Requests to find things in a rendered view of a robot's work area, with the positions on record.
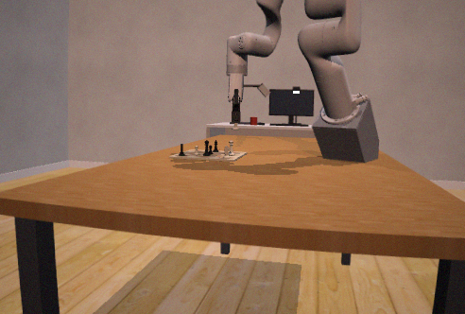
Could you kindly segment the chessboard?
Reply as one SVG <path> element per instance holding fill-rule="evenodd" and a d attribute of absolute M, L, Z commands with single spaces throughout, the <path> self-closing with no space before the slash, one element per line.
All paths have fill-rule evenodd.
<path fill-rule="evenodd" d="M 234 153 L 233 156 L 229 155 L 230 158 L 223 158 L 225 155 L 224 151 L 218 151 L 218 152 L 212 151 L 213 154 L 211 154 L 211 156 L 203 156 L 205 150 L 199 150 L 199 149 L 198 149 L 199 155 L 194 155 L 195 151 L 196 151 L 195 149 L 190 149 L 184 152 L 185 156 L 179 156 L 179 153 L 178 153 L 178 154 L 169 156 L 169 158 L 234 162 L 238 160 L 239 158 L 243 157 L 244 155 L 248 154 L 247 152 L 233 151 Z M 206 158 L 210 158 L 210 159 L 206 159 Z"/>

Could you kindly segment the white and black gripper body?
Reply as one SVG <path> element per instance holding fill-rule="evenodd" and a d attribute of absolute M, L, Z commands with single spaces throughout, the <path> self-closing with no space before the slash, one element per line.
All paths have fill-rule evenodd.
<path fill-rule="evenodd" d="M 229 78 L 229 102 L 234 101 L 234 89 L 238 89 L 238 101 L 242 102 L 244 91 L 244 73 L 228 73 Z M 242 99 L 241 99 L 242 98 Z M 231 100 L 230 100 L 231 99 Z M 240 102 L 240 103 L 241 103 Z"/>

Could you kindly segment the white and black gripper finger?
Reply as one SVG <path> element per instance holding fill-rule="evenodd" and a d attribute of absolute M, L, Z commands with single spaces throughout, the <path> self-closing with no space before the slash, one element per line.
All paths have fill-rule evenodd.
<path fill-rule="evenodd" d="M 232 98 L 232 122 L 240 123 L 240 101 L 238 102 L 238 89 L 234 89 L 234 102 Z"/>

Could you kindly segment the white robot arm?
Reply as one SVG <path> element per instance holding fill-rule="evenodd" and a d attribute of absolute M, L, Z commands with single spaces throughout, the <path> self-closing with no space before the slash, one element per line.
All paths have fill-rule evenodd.
<path fill-rule="evenodd" d="M 248 55 L 263 58 L 271 55 L 281 35 L 283 1 L 256 0 L 266 16 L 266 29 L 263 35 L 246 32 L 227 40 L 227 74 L 247 74 Z M 303 27 L 298 45 L 319 91 L 323 121 L 332 125 L 347 123 L 359 114 L 359 103 L 369 99 L 362 94 L 351 94 L 343 62 L 338 56 L 359 49 L 361 0 L 304 0 L 304 9 L 307 17 L 313 20 L 342 16 L 341 20 Z"/>

